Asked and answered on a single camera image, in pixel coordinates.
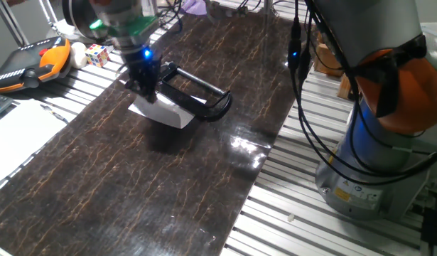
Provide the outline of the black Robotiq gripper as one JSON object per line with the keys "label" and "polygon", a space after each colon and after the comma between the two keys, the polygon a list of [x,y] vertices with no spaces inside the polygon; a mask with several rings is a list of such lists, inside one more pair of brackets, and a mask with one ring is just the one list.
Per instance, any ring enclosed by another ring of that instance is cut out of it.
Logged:
{"label": "black Robotiq gripper", "polygon": [[142,94],[147,102],[153,104],[156,100],[156,88],[158,86],[161,69],[162,55],[151,48],[141,48],[133,53],[125,54],[125,62],[129,70],[129,79],[125,82],[125,88]]}

